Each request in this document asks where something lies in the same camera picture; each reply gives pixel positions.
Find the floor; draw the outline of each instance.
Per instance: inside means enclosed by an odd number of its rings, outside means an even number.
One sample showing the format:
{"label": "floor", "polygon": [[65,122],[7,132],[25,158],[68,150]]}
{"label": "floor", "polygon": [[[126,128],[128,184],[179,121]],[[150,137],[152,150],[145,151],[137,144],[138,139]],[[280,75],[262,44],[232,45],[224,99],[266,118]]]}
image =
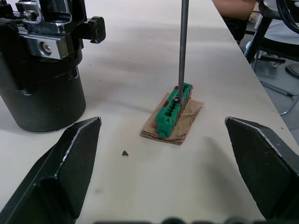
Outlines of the floor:
{"label": "floor", "polygon": [[[245,35],[241,41],[240,48],[243,51],[251,38],[251,35]],[[295,62],[287,60],[285,64],[275,69],[273,62],[259,61],[256,68],[256,75],[263,81],[279,86],[290,92],[299,93],[299,79],[292,77],[285,71],[285,67],[291,63]],[[291,105],[292,99],[290,97],[267,87],[265,87],[265,89],[278,112],[284,112]],[[289,114],[282,116],[282,118],[299,144],[299,103]]]}

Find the cardboard piece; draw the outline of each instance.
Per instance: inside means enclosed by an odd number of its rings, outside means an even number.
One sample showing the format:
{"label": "cardboard piece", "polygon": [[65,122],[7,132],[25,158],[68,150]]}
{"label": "cardboard piece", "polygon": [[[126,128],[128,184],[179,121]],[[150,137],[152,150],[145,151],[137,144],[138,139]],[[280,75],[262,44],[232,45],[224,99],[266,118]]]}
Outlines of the cardboard piece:
{"label": "cardboard piece", "polygon": [[159,137],[157,133],[157,126],[158,123],[155,121],[155,116],[159,112],[159,110],[162,108],[163,104],[169,97],[170,93],[167,93],[163,100],[160,102],[159,106],[155,109],[155,111],[152,113],[152,115],[149,117],[147,122],[145,123],[140,136],[153,139],[156,141],[171,143],[175,145],[181,145],[194,120],[196,119],[200,109],[203,106],[203,103],[200,103],[198,101],[195,101],[193,99],[190,99],[189,102],[186,105],[186,108],[184,109],[181,117],[178,120],[177,125],[174,127],[171,136],[169,138],[161,138]]}

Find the green plastic component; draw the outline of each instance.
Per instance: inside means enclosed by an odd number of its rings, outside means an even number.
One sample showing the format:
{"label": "green plastic component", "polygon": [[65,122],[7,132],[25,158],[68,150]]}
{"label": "green plastic component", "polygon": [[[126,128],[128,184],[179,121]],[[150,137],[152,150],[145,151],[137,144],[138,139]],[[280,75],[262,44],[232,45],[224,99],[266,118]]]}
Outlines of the green plastic component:
{"label": "green plastic component", "polygon": [[184,83],[182,103],[174,103],[173,99],[178,96],[177,86],[174,88],[170,96],[167,98],[163,107],[157,113],[155,121],[158,122],[157,133],[161,138],[169,138],[181,112],[185,109],[192,92],[192,85]]}

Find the small black debris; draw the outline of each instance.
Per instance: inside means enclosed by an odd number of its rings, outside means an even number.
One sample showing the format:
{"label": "small black debris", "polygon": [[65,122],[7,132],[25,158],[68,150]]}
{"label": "small black debris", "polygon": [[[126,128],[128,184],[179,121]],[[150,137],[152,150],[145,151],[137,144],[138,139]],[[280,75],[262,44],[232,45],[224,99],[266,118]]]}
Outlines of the small black debris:
{"label": "small black debris", "polygon": [[126,151],[123,151],[123,152],[122,152],[122,155],[129,156],[129,154],[128,154]]}

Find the white table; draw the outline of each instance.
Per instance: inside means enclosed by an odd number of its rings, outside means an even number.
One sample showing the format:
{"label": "white table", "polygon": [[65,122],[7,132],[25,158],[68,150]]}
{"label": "white table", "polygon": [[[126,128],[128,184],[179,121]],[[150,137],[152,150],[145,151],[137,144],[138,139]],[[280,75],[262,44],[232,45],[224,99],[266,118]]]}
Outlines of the white table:
{"label": "white table", "polygon": [[[225,117],[261,123],[299,147],[212,1],[190,2],[185,81],[205,107],[181,146],[139,136],[177,84],[180,0],[87,0],[86,8],[89,18],[105,18],[107,38],[85,41],[79,65],[87,102],[80,120],[101,116],[103,125],[77,223],[263,218],[239,174]],[[27,133],[0,102],[0,209],[62,132]]]}

